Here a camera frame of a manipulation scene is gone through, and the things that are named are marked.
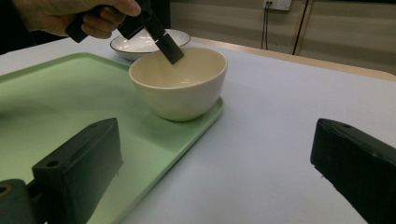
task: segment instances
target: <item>black cable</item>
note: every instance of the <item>black cable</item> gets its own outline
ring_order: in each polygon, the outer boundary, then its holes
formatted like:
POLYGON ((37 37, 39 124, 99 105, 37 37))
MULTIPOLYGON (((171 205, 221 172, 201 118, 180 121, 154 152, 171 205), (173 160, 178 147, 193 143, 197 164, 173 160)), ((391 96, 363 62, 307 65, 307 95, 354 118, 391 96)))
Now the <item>black cable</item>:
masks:
POLYGON ((302 16, 302 19, 301 19, 301 22, 300 22, 300 26, 298 28, 297 39, 296 39, 296 42, 294 43, 292 55, 294 55, 296 53, 296 50, 297 50, 297 45, 298 45, 298 41, 299 41, 299 38, 300 38, 301 29, 303 28, 303 23, 304 23, 304 20, 305 20, 305 12, 306 12, 306 9, 308 7, 308 2, 309 2, 309 0, 305 0, 304 12, 303 12, 303 16, 302 16))
POLYGON ((262 23, 262 49, 265 41, 265 48, 268 49, 268 12, 272 2, 266 2, 264 7, 264 18, 262 23))
POLYGON ((266 8, 267 13, 266 14, 266 18, 265 18, 265 49, 268 49, 268 15, 270 14, 270 6, 272 5, 272 3, 270 2, 269 4, 267 4, 268 7, 266 8))
POLYGON ((264 33, 265 33, 265 14, 267 13, 266 12, 266 8, 267 8, 267 5, 268 5, 268 2, 265 4, 265 7, 264 7, 264 18, 263 18, 263 20, 262 20, 262 45, 263 45, 263 42, 264 42, 264 33))

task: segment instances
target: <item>white ceramic bowl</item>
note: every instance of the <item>white ceramic bowl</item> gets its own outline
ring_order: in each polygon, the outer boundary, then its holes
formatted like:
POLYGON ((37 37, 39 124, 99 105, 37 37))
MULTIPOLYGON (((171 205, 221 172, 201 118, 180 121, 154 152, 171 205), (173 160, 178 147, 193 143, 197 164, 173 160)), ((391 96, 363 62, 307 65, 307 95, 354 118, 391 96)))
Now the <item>white ceramic bowl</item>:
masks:
POLYGON ((129 75, 142 100, 158 116, 174 121, 195 119, 219 99, 227 59, 205 48, 181 48, 184 57, 170 64, 160 52, 134 62, 129 75))
MULTIPOLYGON (((180 47, 188 44, 191 40, 188 34, 181 31, 166 29, 166 33, 168 33, 180 47)), ((110 47, 121 57, 129 60, 136 60, 144 55, 159 50, 146 29, 141 30, 130 40, 119 35, 111 41, 110 47)))

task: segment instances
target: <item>white table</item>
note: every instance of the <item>white table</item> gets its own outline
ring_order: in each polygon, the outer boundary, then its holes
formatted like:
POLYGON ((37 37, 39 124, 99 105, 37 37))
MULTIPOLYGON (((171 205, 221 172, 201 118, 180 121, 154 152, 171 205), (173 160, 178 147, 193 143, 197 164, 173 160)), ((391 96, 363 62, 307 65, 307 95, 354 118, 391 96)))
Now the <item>white table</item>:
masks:
MULTIPOLYGON (((129 63, 110 40, 64 39, 10 52, 0 56, 0 74, 82 51, 129 63)), ((122 223, 365 223, 309 157, 319 118, 396 147, 396 82, 385 80, 393 77, 193 40, 190 45, 218 49, 229 60, 223 115, 122 223)))

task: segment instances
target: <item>black tool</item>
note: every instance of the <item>black tool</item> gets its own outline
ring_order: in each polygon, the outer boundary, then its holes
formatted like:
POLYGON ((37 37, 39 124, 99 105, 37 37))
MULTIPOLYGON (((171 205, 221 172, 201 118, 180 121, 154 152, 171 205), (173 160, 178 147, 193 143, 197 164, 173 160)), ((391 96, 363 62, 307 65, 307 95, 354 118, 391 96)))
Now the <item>black tool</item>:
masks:
MULTIPOLYGON (((141 13, 137 17, 127 16, 124 22, 118 27, 118 30, 126 39, 131 39, 134 35, 146 28, 157 47, 165 55, 171 64, 178 62, 184 54, 172 37, 166 33, 158 17, 151 9, 149 0, 136 0, 141 7, 141 13)), ((105 6, 98 6, 89 12, 98 15, 100 10, 105 6)), ((81 30, 84 13, 79 13, 75 19, 66 28, 66 33, 76 42, 81 42, 87 35, 81 30)))
POLYGON ((396 148, 345 123, 320 119, 311 162, 368 223, 396 223, 396 148))
POLYGON ((117 120, 95 122, 33 166, 27 186, 0 182, 0 223, 87 223, 121 165, 117 120))

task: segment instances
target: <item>beige wall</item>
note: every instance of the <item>beige wall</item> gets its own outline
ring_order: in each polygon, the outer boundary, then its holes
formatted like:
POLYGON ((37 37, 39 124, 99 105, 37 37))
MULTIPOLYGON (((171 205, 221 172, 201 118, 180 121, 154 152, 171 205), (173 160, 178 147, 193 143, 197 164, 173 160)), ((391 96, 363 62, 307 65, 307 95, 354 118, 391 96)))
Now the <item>beige wall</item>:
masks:
MULTIPOLYGON (((253 48, 262 44, 262 0, 171 0, 172 28, 253 48)), ((269 14, 268 49, 290 52, 301 0, 289 12, 269 14)))
MULTIPOLYGON (((271 11, 269 50, 291 53, 303 0, 271 11)), ((172 28, 260 48, 262 0, 171 0, 172 28)), ((396 5, 315 0, 299 55, 396 74, 396 5)))
POLYGON ((396 75, 396 4, 314 1, 299 55, 396 75))

